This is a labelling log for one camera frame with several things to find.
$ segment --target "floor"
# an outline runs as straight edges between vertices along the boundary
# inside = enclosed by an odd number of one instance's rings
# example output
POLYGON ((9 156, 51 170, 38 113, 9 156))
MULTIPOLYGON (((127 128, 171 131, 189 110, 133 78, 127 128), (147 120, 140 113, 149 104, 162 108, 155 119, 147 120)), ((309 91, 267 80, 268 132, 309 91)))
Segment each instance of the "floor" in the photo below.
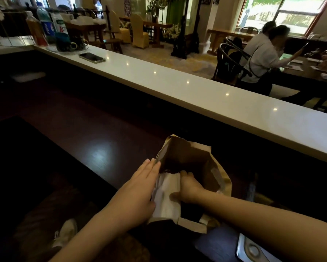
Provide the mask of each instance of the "floor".
MULTIPOLYGON (((217 65, 216 56, 212 56, 207 53, 191 53, 188 55, 186 60, 183 60, 170 55, 173 50, 173 44, 163 44, 165 45, 164 48, 152 48, 150 46, 146 49, 134 48, 131 44, 123 44, 122 50, 123 54, 130 57, 197 75, 206 79, 211 79, 213 77, 217 65)), ((299 91, 273 84, 270 97, 281 99, 282 97, 294 95, 297 92, 299 91)), ((319 98, 314 98, 308 101, 304 106, 307 108, 313 108, 318 100, 319 98)))

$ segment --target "shoe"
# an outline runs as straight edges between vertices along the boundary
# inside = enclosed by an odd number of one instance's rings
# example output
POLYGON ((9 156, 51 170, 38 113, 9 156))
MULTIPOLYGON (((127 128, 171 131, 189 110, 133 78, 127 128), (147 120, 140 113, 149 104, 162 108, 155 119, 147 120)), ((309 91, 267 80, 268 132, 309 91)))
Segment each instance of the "shoe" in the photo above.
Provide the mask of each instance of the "shoe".
POLYGON ((77 234, 77 224, 74 219, 67 220, 60 231, 54 233, 52 248, 56 246, 64 247, 77 234))

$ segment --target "brown paper bag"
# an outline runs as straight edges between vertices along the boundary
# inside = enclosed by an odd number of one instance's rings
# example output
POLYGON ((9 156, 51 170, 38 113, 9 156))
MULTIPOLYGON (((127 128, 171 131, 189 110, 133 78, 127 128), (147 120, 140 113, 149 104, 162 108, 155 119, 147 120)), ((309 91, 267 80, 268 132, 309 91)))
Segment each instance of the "brown paper bag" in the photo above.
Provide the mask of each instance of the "brown paper bag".
POLYGON ((231 180, 211 154, 211 147, 171 135, 157 154, 158 161, 161 162, 160 175, 152 193, 156 209, 148 223, 170 219, 199 233, 206 233, 207 225, 218 225, 213 218, 203 214, 202 208, 169 199, 172 192, 180 190, 179 172, 182 170, 192 172, 205 189, 231 196, 231 180))

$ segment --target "cup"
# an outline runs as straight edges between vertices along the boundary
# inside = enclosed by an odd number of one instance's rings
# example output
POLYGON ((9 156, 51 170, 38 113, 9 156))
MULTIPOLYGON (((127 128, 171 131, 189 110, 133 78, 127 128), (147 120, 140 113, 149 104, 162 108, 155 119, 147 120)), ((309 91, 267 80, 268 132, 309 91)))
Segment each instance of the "cup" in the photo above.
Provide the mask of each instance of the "cup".
POLYGON ((70 37, 66 33, 56 32, 56 49, 60 52, 73 52, 78 48, 75 42, 70 41, 70 37))
POLYGON ((86 48, 88 48, 88 40, 87 39, 82 39, 78 37, 70 37, 70 40, 72 43, 75 43, 77 45, 77 50, 82 51, 86 48))

